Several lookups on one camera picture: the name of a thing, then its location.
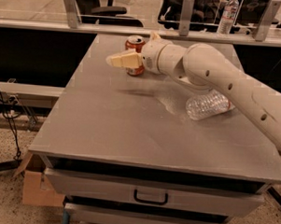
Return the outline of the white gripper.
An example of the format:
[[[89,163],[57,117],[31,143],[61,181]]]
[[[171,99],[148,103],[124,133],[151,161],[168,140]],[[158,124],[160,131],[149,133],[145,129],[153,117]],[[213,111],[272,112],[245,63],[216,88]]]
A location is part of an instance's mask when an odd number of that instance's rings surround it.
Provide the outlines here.
[[[149,41],[141,48],[141,54],[126,50],[105,58],[106,63],[112,67],[138,68],[142,65],[153,74],[167,75],[166,71],[160,69],[160,55],[163,49],[172,44],[172,41],[162,39],[156,32],[151,32]]]

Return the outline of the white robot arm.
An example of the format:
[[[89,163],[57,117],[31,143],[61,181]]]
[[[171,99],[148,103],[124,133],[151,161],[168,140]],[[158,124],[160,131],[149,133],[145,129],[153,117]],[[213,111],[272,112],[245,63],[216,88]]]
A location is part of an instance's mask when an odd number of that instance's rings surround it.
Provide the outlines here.
[[[245,74],[211,45],[185,48],[152,33],[139,53],[127,49],[106,61],[113,67],[144,66],[201,93],[219,91],[281,151],[281,93]]]

